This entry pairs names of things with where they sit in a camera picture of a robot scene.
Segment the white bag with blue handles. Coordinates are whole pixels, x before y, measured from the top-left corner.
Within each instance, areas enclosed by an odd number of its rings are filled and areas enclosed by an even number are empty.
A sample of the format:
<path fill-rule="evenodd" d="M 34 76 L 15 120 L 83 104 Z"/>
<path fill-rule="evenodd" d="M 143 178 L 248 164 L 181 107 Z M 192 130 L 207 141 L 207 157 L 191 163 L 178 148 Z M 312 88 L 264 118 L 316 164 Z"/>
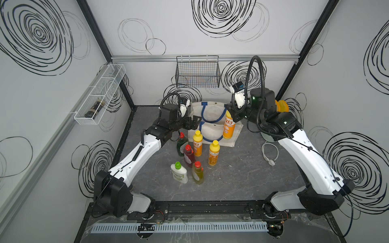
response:
<path fill-rule="evenodd" d="M 219 141 L 221 146 L 234 147 L 238 136 L 243 129 L 241 121 L 237 122 L 231 139 L 223 137 L 224 124 L 226 120 L 225 104 L 221 102 L 195 102 L 190 106 L 190 116 L 199 116 L 200 124 L 195 130 L 188 131 L 188 138 L 193 142 L 193 136 L 196 130 L 199 130 L 203 136 L 204 144 L 211 144 L 213 140 Z"/>

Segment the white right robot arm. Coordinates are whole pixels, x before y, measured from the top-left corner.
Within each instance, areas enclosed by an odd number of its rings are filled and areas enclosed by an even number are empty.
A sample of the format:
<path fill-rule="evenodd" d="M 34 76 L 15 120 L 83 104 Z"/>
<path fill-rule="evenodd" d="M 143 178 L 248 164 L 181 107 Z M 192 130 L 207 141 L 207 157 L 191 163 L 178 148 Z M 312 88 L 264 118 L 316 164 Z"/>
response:
<path fill-rule="evenodd" d="M 308 210 L 324 215 L 340 208 L 355 185 L 342 178 L 318 153 L 301 123 L 284 100 L 276 101 L 273 91 L 256 88 L 248 95 L 239 82 L 230 87 L 231 103 L 225 105 L 233 121 L 246 119 L 257 125 L 264 139 L 279 143 L 296 161 L 305 186 L 286 192 L 273 192 L 264 209 L 271 215 L 285 210 Z"/>

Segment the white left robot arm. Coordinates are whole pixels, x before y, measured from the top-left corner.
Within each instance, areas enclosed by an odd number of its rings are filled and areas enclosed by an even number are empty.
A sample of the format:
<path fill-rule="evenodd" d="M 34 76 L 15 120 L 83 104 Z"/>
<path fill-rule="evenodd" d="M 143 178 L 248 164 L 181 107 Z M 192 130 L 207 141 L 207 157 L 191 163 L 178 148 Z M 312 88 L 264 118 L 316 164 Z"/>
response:
<path fill-rule="evenodd" d="M 131 184 L 145 163 L 180 129 L 194 130 L 201 117 L 189 116 L 190 101 L 159 107 L 159 116 L 142 131 L 138 145 L 108 171 L 99 171 L 94 178 L 94 203 L 116 217 L 127 212 L 145 213 L 152 199 L 142 193 L 132 193 Z"/>

